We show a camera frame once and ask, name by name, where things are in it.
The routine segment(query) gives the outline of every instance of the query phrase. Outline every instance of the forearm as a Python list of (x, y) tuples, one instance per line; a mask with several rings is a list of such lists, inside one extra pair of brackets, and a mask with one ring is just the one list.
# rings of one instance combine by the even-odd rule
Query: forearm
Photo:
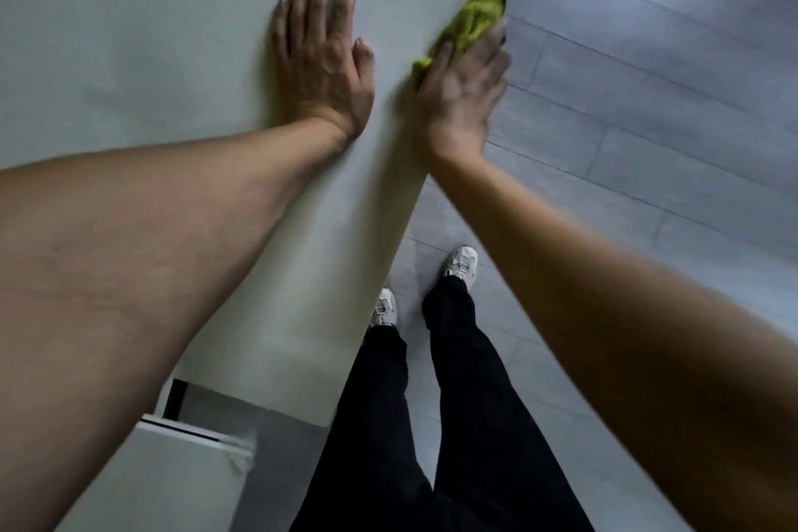
[(309, 120), (0, 173), (0, 522), (55, 524), (343, 146)]
[(794, 525), (792, 343), (481, 158), (432, 170), (569, 376), (694, 526)]

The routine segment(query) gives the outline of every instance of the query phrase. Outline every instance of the white sneaker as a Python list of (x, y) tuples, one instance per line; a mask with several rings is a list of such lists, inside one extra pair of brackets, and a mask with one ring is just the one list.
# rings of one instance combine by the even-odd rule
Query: white sneaker
[(371, 314), (369, 328), (373, 326), (396, 326), (398, 321), (399, 312), (397, 311), (396, 298), (388, 288), (384, 288), (380, 292), (380, 298), (377, 300), (374, 313)]
[(460, 246), (446, 260), (444, 276), (457, 276), (465, 282), (465, 288), (471, 291), (476, 280), (476, 264), (479, 255), (470, 246)]

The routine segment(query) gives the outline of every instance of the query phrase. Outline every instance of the white tabletop surface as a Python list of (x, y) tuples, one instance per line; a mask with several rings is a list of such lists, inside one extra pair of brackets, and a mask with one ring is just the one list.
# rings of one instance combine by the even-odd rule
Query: white tabletop surface
[[(0, 0), (0, 166), (256, 126), (274, 1)], [(330, 422), (424, 180), (402, 85), (464, 1), (357, 1), (356, 35), (377, 58), (369, 126), (292, 208), (177, 376)]]

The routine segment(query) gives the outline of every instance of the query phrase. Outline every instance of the hand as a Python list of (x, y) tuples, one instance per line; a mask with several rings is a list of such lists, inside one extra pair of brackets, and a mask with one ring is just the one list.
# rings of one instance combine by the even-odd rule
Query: hand
[(352, 46), (355, 0), (280, 0), (271, 38), (286, 120), (320, 118), (346, 142), (363, 133), (374, 104), (374, 53), (357, 39)]
[(429, 67), (416, 106), (416, 143), (427, 163), (480, 158), (488, 118), (507, 90), (510, 67), (504, 23), (494, 23), (450, 65), (453, 44), (444, 43)]

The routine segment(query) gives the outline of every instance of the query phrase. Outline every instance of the pant leg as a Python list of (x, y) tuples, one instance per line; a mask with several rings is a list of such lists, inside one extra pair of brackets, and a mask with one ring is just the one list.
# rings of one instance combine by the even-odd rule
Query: pant leg
[(407, 346), (392, 326), (371, 328), (346, 381), (294, 532), (411, 530), (433, 489), (416, 461), (404, 401)]
[(486, 522), (526, 530), (593, 530), (543, 434), (476, 326), (464, 282), (442, 278), (424, 299), (441, 386), (435, 490)]

